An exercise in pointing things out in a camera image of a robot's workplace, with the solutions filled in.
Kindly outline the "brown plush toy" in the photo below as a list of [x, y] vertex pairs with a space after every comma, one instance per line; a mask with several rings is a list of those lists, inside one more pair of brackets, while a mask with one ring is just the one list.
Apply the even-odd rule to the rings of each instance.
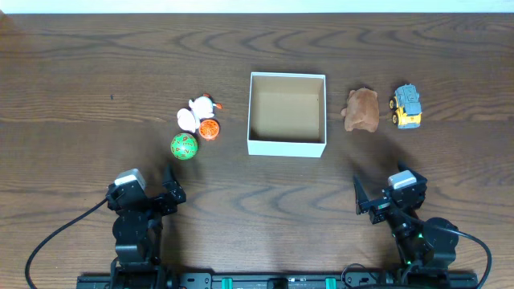
[[368, 88], [351, 90], [346, 107], [341, 110], [345, 130], [354, 129], [376, 132], [379, 124], [378, 94]]

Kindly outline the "green numbered ball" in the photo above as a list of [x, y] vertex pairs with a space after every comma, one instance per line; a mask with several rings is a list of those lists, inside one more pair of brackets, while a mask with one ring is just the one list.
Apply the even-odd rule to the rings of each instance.
[[170, 143], [170, 150], [178, 160], [189, 160], [196, 156], [198, 142], [193, 135], [187, 132], [178, 133]]

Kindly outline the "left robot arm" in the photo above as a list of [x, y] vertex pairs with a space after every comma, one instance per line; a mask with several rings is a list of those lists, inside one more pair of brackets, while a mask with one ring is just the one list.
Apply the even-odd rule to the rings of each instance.
[[186, 193], [165, 168], [162, 186], [155, 197], [145, 194], [146, 181], [138, 169], [120, 173], [108, 186], [108, 208], [117, 214], [112, 227], [116, 258], [111, 264], [110, 288], [171, 288], [168, 269], [161, 264], [162, 218], [177, 212]]

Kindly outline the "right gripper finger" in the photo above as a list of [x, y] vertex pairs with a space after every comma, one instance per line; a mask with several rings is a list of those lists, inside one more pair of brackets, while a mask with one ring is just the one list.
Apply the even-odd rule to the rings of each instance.
[[356, 205], [360, 206], [365, 204], [369, 199], [365, 192], [364, 186], [362, 185], [357, 175], [353, 176], [353, 184], [355, 190]]
[[398, 162], [398, 171], [400, 173], [402, 173], [402, 172], [409, 172], [409, 173], [411, 173], [415, 177], [418, 175], [418, 173], [415, 172], [412, 168], [410, 168], [404, 161], [399, 161]]

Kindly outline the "orange ball toy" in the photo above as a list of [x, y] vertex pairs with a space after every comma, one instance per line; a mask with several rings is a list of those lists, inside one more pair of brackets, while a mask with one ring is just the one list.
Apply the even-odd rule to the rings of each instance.
[[205, 119], [200, 123], [199, 133], [205, 140], [215, 140], [220, 133], [220, 126], [214, 119]]

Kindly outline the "pink white pig toy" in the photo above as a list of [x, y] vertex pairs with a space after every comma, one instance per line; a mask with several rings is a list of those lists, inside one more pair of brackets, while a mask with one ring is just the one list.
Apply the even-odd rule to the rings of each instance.
[[177, 124], [182, 130], [192, 133], [200, 128], [201, 120], [214, 117], [215, 108], [222, 109], [222, 105], [215, 103], [209, 94], [189, 100], [188, 105], [188, 108], [177, 112]]

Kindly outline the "grey yellow toy truck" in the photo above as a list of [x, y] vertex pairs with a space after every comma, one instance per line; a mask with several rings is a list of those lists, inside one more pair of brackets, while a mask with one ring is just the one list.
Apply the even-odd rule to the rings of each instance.
[[400, 129], [418, 128], [421, 125], [422, 105], [420, 94], [413, 84], [397, 88], [389, 101], [393, 124]]

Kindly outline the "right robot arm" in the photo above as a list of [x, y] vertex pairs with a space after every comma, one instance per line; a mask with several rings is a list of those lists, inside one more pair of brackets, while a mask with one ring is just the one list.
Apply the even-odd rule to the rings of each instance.
[[451, 287], [448, 267], [456, 260], [458, 228], [445, 218], [423, 221], [416, 214], [426, 198], [427, 179], [400, 163], [376, 199], [369, 199], [359, 177], [353, 185], [356, 214], [368, 214], [374, 225], [388, 224], [401, 261], [396, 271], [379, 275], [375, 283]]

